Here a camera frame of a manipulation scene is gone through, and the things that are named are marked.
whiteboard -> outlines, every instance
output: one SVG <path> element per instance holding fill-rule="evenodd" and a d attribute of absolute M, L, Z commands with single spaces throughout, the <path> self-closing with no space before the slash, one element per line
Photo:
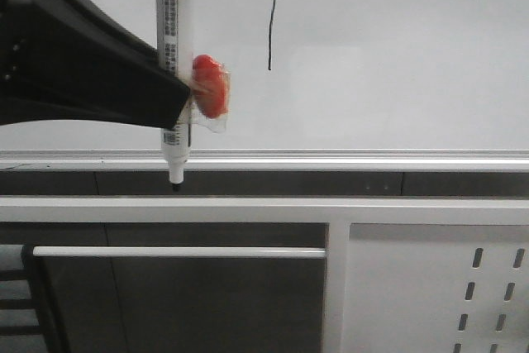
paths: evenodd
<path fill-rule="evenodd" d="M 155 44 L 155 0 L 94 0 Z M 197 149 L 529 149 L 529 0 L 196 0 L 195 51 L 231 71 Z M 0 150 L 153 150 L 156 129 L 0 126 Z"/>

barcode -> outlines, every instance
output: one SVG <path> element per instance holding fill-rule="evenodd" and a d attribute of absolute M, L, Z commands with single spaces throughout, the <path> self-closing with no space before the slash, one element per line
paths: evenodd
<path fill-rule="evenodd" d="M 164 0 L 166 36 L 176 36 L 176 2 L 177 0 Z"/>
<path fill-rule="evenodd" d="M 176 45 L 165 43 L 165 70 L 176 74 Z"/>
<path fill-rule="evenodd" d="M 180 145 L 180 134 L 176 131 L 164 132 L 164 143 L 171 146 Z"/>

barcode label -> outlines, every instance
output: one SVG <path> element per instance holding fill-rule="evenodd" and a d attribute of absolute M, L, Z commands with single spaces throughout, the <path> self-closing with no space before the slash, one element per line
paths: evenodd
<path fill-rule="evenodd" d="M 178 74 L 179 0 L 164 0 L 164 68 Z"/>
<path fill-rule="evenodd" d="M 164 131 L 164 143 L 171 146 L 180 145 L 182 136 L 179 134 L 179 129 L 175 128 L 172 131 Z"/>

white surface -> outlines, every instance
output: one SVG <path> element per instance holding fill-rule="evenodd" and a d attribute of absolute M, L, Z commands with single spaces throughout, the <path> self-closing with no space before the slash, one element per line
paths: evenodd
<path fill-rule="evenodd" d="M 277 247 L 64 247 L 37 246 L 34 256 L 159 258 L 325 258 L 321 248 Z"/>
<path fill-rule="evenodd" d="M 490 352 L 492 344 L 526 352 L 529 266 L 513 263 L 527 238 L 527 227 L 353 225 L 343 351 L 452 353 L 460 343 L 461 352 Z M 477 248 L 484 253 L 474 269 Z M 514 295 L 504 301 L 509 283 Z M 500 314 L 507 317 L 498 332 Z"/>
<path fill-rule="evenodd" d="M 228 132 L 198 149 L 529 149 L 529 0 L 196 0 L 196 53 L 231 71 Z M 155 0 L 94 0 L 155 43 Z M 156 130 L 0 127 L 0 147 L 158 149 Z"/>

drawn line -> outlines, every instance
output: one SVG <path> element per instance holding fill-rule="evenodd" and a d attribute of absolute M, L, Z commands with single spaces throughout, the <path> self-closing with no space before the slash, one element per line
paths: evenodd
<path fill-rule="evenodd" d="M 272 70 L 272 27 L 274 26 L 275 3 L 272 4 L 272 14 L 270 15 L 270 25 L 268 29 L 268 70 Z"/>

